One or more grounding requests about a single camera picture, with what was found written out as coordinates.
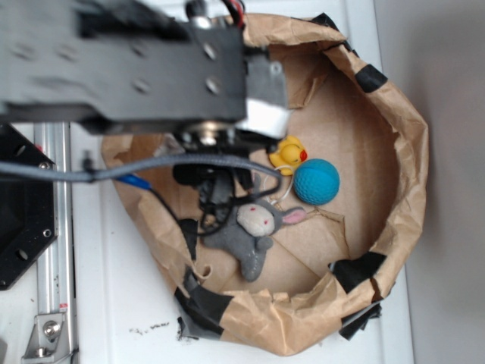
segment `black metal bracket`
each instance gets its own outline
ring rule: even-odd
[[[0,124],[0,161],[53,168],[8,124]],[[54,184],[0,174],[0,290],[11,288],[56,237]]]

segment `blue textured ball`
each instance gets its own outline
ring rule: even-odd
[[[339,192],[339,172],[323,159],[310,159],[295,172],[296,195],[310,205],[329,203]]]

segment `crumpled paper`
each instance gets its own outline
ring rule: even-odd
[[[224,251],[197,245],[191,260],[183,234],[150,193],[116,183],[133,222],[147,242],[168,288],[182,290],[186,267],[203,287],[234,296],[220,326],[222,340],[292,355],[342,326],[342,318],[386,297],[421,234],[428,167],[427,125],[390,81],[364,93],[355,74],[367,64],[348,51],[336,30],[304,20],[249,14],[245,40],[268,46],[283,64],[289,133],[309,158],[339,171],[337,197],[309,206],[291,193],[281,209],[304,206],[308,218],[276,233],[261,277],[251,284]],[[108,167],[151,157],[164,135],[110,136],[102,153]],[[264,152],[251,159],[269,165]],[[170,168],[140,173],[180,218],[198,218],[198,196],[179,186]],[[346,293],[328,265],[367,251],[386,256],[373,276]]]

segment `duck's orange beak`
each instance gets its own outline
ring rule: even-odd
[[[300,153],[300,159],[302,160],[302,162],[306,161],[306,159],[308,158],[308,155],[306,154],[306,151],[303,149],[302,152]]]

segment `stuffed animal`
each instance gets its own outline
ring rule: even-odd
[[[256,174],[256,191],[260,184],[261,178]],[[296,224],[305,218],[306,212],[301,207],[282,212],[269,202],[258,199],[233,209],[227,224],[205,237],[204,244],[233,255],[241,263],[242,276],[253,282],[261,274],[267,250],[273,246],[270,235],[283,225]]]

